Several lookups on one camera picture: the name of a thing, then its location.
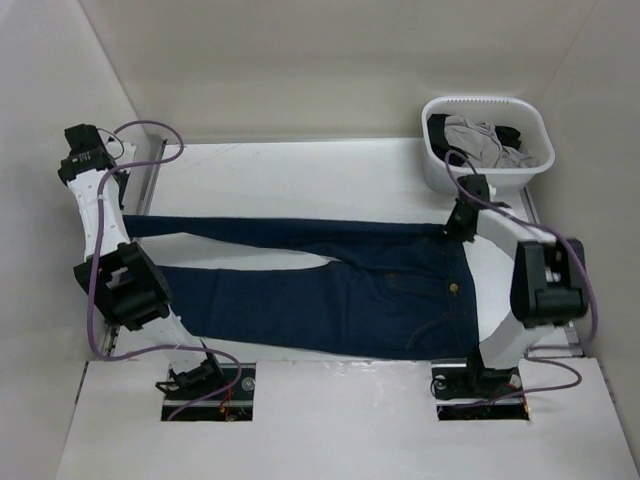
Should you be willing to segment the dark blue denim trousers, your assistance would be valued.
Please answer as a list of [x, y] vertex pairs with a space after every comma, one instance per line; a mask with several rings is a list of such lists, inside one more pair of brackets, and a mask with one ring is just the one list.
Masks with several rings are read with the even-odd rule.
[[392, 360], [462, 358], [479, 342], [463, 245], [439, 224], [128, 216], [138, 238], [185, 233], [325, 258], [298, 270], [166, 266], [200, 337]]

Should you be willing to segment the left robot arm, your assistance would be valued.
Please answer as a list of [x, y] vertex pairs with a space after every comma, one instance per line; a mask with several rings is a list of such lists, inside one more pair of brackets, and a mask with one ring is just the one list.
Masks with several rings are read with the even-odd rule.
[[158, 266], [128, 234], [123, 198], [127, 169], [90, 124], [64, 132], [70, 152], [58, 170], [79, 209], [85, 239], [82, 263], [73, 269], [88, 295], [88, 314], [141, 335], [169, 360], [156, 387], [169, 399], [214, 398], [228, 381], [216, 358], [191, 335], [172, 309], [172, 294]]

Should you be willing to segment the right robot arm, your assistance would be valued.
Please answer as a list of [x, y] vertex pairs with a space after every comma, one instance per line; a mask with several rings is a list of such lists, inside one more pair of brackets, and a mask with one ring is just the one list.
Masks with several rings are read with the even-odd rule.
[[543, 337], [584, 316], [591, 294], [580, 241], [493, 202], [481, 174], [458, 177], [454, 183], [458, 197], [446, 235], [464, 242], [482, 237], [514, 262], [505, 318], [472, 348], [464, 367], [433, 374], [431, 389], [437, 399], [461, 399], [470, 408], [524, 396], [526, 389], [516, 381], [520, 360]]

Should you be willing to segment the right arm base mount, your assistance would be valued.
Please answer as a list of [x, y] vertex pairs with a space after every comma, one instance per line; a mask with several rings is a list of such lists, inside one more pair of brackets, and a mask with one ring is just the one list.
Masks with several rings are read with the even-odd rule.
[[464, 363], [438, 362], [431, 374], [441, 421], [529, 420], [518, 368], [475, 373]]

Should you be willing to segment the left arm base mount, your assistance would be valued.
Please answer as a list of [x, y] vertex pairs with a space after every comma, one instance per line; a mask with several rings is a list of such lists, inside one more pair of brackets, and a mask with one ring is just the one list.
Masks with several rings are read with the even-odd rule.
[[242, 364], [242, 375], [230, 389], [211, 395], [231, 383], [237, 368], [223, 364], [223, 378], [215, 379], [212, 386], [178, 387], [168, 376], [157, 382], [163, 394], [161, 420], [175, 422], [247, 422], [253, 419], [256, 391], [256, 364]]

